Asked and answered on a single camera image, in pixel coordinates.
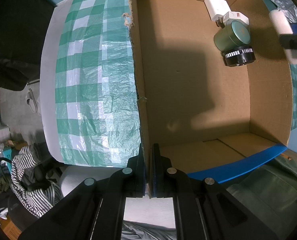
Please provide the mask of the brown cardboard box blue rim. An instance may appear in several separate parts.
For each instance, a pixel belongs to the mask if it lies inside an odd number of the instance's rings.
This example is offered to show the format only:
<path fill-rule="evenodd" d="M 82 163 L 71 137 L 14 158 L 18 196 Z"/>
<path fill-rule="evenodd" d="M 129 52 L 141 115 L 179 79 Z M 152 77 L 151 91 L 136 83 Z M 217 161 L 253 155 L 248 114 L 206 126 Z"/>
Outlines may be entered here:
<path fill-rule="evenodd" d="M 193 178 L 226 181 L 286 150 L 291 71 L 263 0 L 227 0 L 250 20 L 255 61 L 226 66 L 203 0 L 129 0 L 146 173 L 153 145 Z"/>

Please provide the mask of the black round tape dispenser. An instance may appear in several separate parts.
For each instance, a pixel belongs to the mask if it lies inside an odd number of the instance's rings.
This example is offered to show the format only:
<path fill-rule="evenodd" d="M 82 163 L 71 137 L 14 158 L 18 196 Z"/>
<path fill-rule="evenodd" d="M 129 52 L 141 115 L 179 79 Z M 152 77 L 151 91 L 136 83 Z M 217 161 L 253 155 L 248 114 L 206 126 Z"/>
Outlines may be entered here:
<path fill-rule="evenodd" d="M 226 66 L 236 67 L 253 63 L 256 58 L 253 48 L 249 45 L 239 46 L 222 53 Z"/>

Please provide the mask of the green round tin can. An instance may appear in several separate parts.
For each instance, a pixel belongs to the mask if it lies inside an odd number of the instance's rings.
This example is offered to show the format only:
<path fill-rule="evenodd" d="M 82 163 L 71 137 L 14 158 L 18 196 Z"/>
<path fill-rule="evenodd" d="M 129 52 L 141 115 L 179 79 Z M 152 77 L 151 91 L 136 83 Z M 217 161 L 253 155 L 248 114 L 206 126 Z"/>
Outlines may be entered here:
<path fill-rule="evenodd" d="M 239 21 L 232 21 L 214 35 L 214 43 L 221 52 L 248 45 L 250 42 L 248 28 Z"/>

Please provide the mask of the white red small box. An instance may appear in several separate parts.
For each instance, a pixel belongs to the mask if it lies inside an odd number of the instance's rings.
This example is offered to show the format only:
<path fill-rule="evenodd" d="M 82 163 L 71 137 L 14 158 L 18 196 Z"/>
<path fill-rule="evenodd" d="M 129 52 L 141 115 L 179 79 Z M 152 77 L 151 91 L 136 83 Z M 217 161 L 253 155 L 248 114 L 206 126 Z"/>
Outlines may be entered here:
<path fill-rule="evenodd" d="M 245 27 L 249 27 L 249 18 L 237 11 L 228 11 L 220 18 L 220 22 L 224 25 L 231 24 L 233 21 L 242 23 Z"/>

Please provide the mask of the green white checkered tablecloth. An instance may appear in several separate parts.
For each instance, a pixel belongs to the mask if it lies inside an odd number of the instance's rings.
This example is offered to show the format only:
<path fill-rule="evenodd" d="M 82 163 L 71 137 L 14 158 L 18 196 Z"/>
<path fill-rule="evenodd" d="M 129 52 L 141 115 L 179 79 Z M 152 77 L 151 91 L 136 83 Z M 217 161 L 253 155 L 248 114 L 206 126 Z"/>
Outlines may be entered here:
<path fill-rule="evenodd" d="M 73 0 L 55 70 L 64 163 L 125 167 L 139 152 L 140 120 L 129 0 Z"/>

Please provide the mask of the white power adapter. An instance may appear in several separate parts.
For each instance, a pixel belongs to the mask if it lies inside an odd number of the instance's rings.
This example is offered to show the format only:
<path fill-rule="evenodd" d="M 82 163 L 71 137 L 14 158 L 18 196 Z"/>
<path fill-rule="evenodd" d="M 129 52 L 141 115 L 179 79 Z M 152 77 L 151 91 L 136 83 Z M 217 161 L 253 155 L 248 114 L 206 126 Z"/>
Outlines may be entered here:
<path fill-rule="evenodd" d="M 226 0 L 204 0 L 210 19 L 216 22 L 227 12 L 231 11 Z"/>

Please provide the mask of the black white striped garment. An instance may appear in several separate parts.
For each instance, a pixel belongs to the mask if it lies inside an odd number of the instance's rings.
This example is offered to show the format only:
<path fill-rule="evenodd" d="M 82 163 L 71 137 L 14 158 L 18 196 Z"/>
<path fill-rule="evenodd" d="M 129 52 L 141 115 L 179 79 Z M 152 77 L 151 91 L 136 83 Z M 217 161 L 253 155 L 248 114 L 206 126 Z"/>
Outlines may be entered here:
<path fill-rule="evenodd" d="M 21 204 L 37 218 L 63 198 L 56 181 L 46 177 L 54 168 L 56 160 L 46 144 L 24 146 L 11 160 L 11 189 Z"/>

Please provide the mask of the dark green jacket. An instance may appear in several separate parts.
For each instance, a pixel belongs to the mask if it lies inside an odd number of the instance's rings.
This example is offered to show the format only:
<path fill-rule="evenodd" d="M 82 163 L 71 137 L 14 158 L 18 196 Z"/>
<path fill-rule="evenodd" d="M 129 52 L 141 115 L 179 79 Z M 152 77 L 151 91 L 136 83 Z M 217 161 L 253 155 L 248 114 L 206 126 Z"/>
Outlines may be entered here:
<path fill-rule="evenodd" d="M 297 161 L 279 155 L 268 163 L 222 184 L 240 203 L 287 239 L 297 226 Z"/>

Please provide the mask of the white sandal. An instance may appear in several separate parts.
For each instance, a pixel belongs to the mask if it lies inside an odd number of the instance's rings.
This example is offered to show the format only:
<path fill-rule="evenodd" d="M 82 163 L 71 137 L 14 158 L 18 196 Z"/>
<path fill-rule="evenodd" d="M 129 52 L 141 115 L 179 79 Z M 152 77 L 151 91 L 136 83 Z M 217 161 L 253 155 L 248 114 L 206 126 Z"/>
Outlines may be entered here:
<path fill-rule="evenodd" d="M 29 88 L 26 94 L 26 104 L 30 107 L 33 113 L 37 113 L 38 106 L 31 88 Z"/>

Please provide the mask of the black hanging garment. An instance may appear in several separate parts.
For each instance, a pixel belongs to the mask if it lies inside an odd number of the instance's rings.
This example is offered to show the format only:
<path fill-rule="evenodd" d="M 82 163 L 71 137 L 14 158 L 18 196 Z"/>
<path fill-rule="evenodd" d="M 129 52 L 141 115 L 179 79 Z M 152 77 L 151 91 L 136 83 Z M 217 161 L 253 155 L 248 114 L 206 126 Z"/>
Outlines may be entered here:
<path fill-rule="evenodd" d="M 0 0 L 0 88 L 21 91 L 40 75 L 52 0 Z"/>

